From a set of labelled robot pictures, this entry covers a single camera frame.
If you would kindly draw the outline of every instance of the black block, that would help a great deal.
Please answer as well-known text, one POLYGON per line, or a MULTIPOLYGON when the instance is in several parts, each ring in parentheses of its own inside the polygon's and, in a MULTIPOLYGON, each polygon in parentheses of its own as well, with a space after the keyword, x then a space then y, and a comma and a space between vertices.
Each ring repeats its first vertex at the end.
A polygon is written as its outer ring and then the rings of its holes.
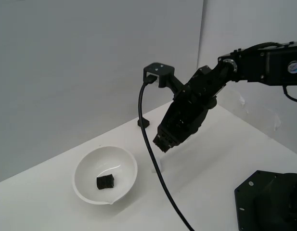
POLYGON ((108 189, 114 187, 114 177, 112 174, 103 177, 97 177, 96 181, 98 189, 108 189))
POLYGON ((149 126, 149 120, 143 118, 143 125, 144 125, 144 128, 147 128, 149 126))

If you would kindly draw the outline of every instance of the robotic arm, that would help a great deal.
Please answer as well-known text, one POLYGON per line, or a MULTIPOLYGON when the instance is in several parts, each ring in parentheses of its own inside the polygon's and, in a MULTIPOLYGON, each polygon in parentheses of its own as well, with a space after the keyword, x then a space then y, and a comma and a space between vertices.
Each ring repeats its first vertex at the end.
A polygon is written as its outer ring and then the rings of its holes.
POLYGON ((174 68, 153 63, 144 68, 143 79, 157 76, 159 87, 168 87, 174 93, 154 143, 163 152, 184 142, 196 133, 208 111, 217 105, 217 94, 229 81, 260 82, 269 86, 297 85, 297 42, 262 43, 248 49, 234 50, 218 58, 217 66, 199 68, 183 85, 175 76, 174 68))

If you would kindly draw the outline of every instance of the white table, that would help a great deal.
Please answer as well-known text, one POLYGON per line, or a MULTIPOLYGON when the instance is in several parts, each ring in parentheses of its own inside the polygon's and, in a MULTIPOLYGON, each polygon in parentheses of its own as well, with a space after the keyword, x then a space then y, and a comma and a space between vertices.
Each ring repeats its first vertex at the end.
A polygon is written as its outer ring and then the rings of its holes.
MULTIPOLYGON (((152 141, 169 104, 144 117, 152 141)), ((0 231, 186 230, 168 202, 134 119, 0 183, 0 231), (130 150, 139 167, 131 191, 113 205, 90 205, 72 174, 101 145, 130 150)), ((217 106, 190 140, 161 154, 177 205, 197 231, 237 231, 234 189, 256 170, 297 173, 297 154, 217 106)))

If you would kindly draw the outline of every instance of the white bowl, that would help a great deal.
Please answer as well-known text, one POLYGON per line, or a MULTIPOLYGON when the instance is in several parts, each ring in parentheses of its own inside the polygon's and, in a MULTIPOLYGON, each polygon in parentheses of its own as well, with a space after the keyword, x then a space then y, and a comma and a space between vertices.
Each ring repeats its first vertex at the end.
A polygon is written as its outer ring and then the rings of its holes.
POLYGON ((133 186, 138 173, 133 155, 123 148, 108 146, 88 153, 73 176, 73 189, 83 201, 94 205, 113 204, 133 186), (96 178, 112 174, 114 188, 97 188, 96 178))

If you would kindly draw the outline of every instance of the black bracket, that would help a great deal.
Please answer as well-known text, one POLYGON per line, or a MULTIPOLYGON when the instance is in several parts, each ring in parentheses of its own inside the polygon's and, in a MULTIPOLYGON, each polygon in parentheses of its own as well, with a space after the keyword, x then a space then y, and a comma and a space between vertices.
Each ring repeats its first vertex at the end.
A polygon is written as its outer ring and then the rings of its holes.
POLYGON ((240 231, 297 231, 297 174, 258 170, 234 192, 240 231))
POLYGON ((161 63, 152 63, 144 68, 143 80, 149 76, 154 75, 159 79, 159 87, 168 87, 174 94, 179 92, 183 84, 174 76, 175 68, 161 63))

